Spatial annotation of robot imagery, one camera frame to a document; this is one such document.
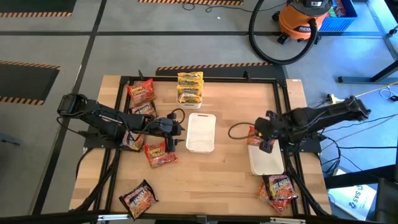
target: gray floor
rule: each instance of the gray floor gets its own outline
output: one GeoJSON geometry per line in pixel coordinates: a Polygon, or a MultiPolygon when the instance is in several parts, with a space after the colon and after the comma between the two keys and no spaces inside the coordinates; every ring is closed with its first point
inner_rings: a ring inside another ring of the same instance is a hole
{"type": "MultiPolygon", "coordinates": [[[[68,18],[0,18],[0,30],[91,30],[100,0],[78,0],[75,11],[68,18]]],[[[267,1],[263,8],[272,7],[278,0],[267,1]]],[[[384,29],[396,25],[385,5],[371,1],[384,29]]],[[[246,1],[245,9],[252,9],[254,1],[246,1]]],[[[348,32],[377,32],[377,26],[365,3],[355,3],[358,19],[348,32]]],[[[257,30],[277,31],[270,20],[277,9],[261,12],[257,30]]],[[[206,13],[204,6],[184,11],[179,4],[139,4],[131,0],[108,1],[99,31],[246,31],[250,13],[213,9],[206,13]]],[[[0,103],[0,132],[23,140],[22,147],[0,144],[0,217],[28,214],[34,203],[44,169],[57,135],[56,109],[63,94],[70,92],[75,82],[88,37],[16,37],[0,36],[0,59],[20,62],[61,65],[59,74],[46,103],[39,106],[0,103]]],[[[297,53],[304,43],[276,44],[276,37],[257,37],[264,51],[277,58],[297,53]]],[[[391,42],[398,47],[397,37],[391,42]]],[[[199,65],[213,63],[260,62],[243,36],[114,36],[97,37],[88,62],[80,93],[96,98],[103,75],[154,75],[157,67],[171,65],[199,65]]],[[[377,85],[337,84],[340,75],[369,77],[393,62],[380,37],[323,37],[322,41],[301,61],[286,66],[289,78],[303,80],[305,95],[315,105],[327,93],[338,98],[356,95],[377,85]]],[[[398,105],[382,98],[378,92],[361,97],[369,109],[371,119],[396,113],[398,105]]],[[[397,118],[355,137],[342,140],[341,146],[396,146],[397,118]]],[[[338,139],[370,126],[364,124],[351,129],[328,133],[338,139]]],[[[81,122],[72,122],[73,129],[85,129],[81,122]]],[[[62,148],[49,194],[45,213],[67,211],[74,186],[76,162],[81,156],[83,139],[68,133],[62,148]]],[[[345,150],[362,169],[385,166],[394,162],[395,150],[345,150]]],[[[323,152],[324,160],[336,156],[335,147],[323,152]]],[[[345,169],[357,169],[341,160],[345,169]]]]}

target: wooden table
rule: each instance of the wooden table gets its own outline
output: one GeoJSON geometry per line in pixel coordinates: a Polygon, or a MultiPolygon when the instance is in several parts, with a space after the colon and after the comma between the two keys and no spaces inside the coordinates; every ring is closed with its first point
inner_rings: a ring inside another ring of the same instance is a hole
{"type": "MultiPolygon", "coordinates": [[[[120,76],[105,76],[98,101],[114,107],[120,76]]],[[[176,104],[175,82],[155,82],[155,105],[160,117],[166,116],[176,104]]],[[[306,106],[300,80],[287,80],[292,109],[306,106]]],[[[124,88],[122,106],[126,99],[124,88]]],[[[154,188],[159,202],[147,213],[274,216],[269,205],[257,198],[262,183],[260,176],[251,174],[248,147],[245,140],[233,140],[227,135],[231,125],[238,122],[254,122],[265,116],[267,110],[276,111],[272,85],[262,83],[205,83],[203,104],[199,110],[186,110],[182,123],[187,127],[190,113],[214,114],[216,120],[215,150],[211,154],[195,154],[186,149],[185,142],[176,147],[179,161],[151,169],[145,154],[122,152],[112,201],[112,212],[126,212],[119,196],[130,192],[143,179],[154,188]]],[[[248,133],[247,126],[233,130],[235,136],[248,133]]],[[[186,132],[176,139],[185,139],[186,132]]],[[[157,144],[161,138],[148,136],[147,144],[157,144]]],[[[103,161],[104,149],[94,149],[82,161],[76,180],[70,208],[79,206],[97,184],[103,161]]],[[[331,212],[318,158],[312,153],[301,153],[305,183],[317,202],[331,212]]],[[[104,208],[108,186],[103,190],[100,208],[104,208]]],[[[299,213],[303,213],[301,198],[297,200],[299,213]]],[[[291,216],[290,206],[282,212],[291,216]]]]}

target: white tray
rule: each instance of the white tray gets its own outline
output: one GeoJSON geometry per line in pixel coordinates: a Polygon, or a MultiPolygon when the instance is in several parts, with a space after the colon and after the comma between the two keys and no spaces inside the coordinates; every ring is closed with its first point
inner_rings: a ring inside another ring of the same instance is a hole
{"type": "Polygon", "coordinates": [[[211,153],[214,150],[216,116],[192,113],[188,120],[187,141],[190,152],[211,153]]]}
{"type": "Polygon", "coordinates": [[[285,171],[278,140],[274,143],[272,153],[266,153],[260,150],[258,146],[248,145],[248,148],[252,174],[278,175],[285,171]]]}

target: ramen packet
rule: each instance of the ramen packet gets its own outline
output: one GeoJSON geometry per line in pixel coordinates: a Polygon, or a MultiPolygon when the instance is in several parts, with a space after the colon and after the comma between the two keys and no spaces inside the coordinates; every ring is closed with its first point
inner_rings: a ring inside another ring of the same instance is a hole
{"type": "Polygon", "coordinates": [[[156,168],[170,162],[177,162],[178,158],[172,152],[166,152],[166,144],[162,142],[155,145],[144,146],[145,155],[152,168],[156,168]]]}
{"type": "Polygon", "coordinates": [[[155,104],[153,101],[146,102],[143,105],[136,106],[130,109],[131,114],[147,114],[157,117],[155,104]]]}
{"type": "Polygon", "coordinates": [[[200,103],[201,96],[197,96],[192,93],[182,93],[178,97],[178,102],[180,102],[180,103],[200,103]]]}
{"type": "Polygon", "coordinates": [[[145,134],[134,134],[133,132],[126,131],[122,140],[122,145],[125,149],[141,152],[142,146],[144,145],[146,135],[145,134]]]}
{"type": "Polygon", "coordinates": [[[202,80],[203,79],[203,72],[180,72],[178,73],[179,78],[186,78],[192,80],[202,80]]]}
{"type": "Polygon", "coordinates": [[[120,196],[119,200],[134,220],[158,202],[154,190],[146,180],[143,180],[133,191],[120,196]]]}
{"type": "Polygon", "coordinates": [[[141,84],[128,86],[127,90],[134,106],[139,106],[156,98],[154,80],[151,78],[141,84]]]}
{"type": "Polygon", "coordinates": [[[264,182],[261,184],[258,197],[260,200],[270,205],[278,213],[283,212],[289,205],[290,201],[292,200],[292,199],[271,200],[267,194],[266,185],[264,184],[264,182]]]}
{"type": "Polygon", "coordinates": [[[180,86],[199,86],[199,87],[202,87],[203,86],[203,80],[179,77],[178,78],[178,84],[180,86]]]}
{"type": "Polygon", "coordinates": [[[196,96],[201,96],[201,86],[177,86],[178,93],[181,95],[182,93],[191,93],[196,96]]]}
{"type": "Polygon", "coordinates": [[[290,178],[287,175],[270,175],[265,185],[271,200],[287,200],[297,198],[290,178]]]}
{"type": "Polygon", "coordinates": [[[262,139],[259,136],[256,136],[256,133],[257,131],[254,129],[254,126],[250,126],[248,134],[248,145],[260,146],[262,139]]]}

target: vacuum hose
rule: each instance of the vacuum hose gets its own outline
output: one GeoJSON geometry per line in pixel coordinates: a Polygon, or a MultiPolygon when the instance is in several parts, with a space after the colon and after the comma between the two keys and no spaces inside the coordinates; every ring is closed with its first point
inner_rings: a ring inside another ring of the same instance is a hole
{"type": "Polygon", "coordinates": [[[262,58],[263,60],[275,64],[275,65],[288,65],[291,63],[294,63],[298,60],[300,60],[302,57],[304,57],[304,55],[306,55],[308,53],[308,51],[311,49],[312,45],[314,44],[314,42],[317,39],[317,34],[318,34],[318,26],[317,23],[315,21],[314,18],[311,18],[308,20],[308,23],[310,24],[310,28],[311,28],[311,36],[306,44],[306,46],[304,47],[304,49],[298,53],[298,55],[287,59],[287,60],[278,60],[275,58],[272,58],[268,55],[266,55],[257,45],[256,40],[254,39],[254,23],[256,21],[256,17],[257,17],[257,13],[260,10],[260,7],[262,5],[262,3],[264,2],[264,0],[259,0],[253,10],[253,13],[251,15],[250,18],[250,23],[249,23],[249,40],[250,40],[250,45],[253,48],[253,50],[255,51],[255,53],[262,58]]]}

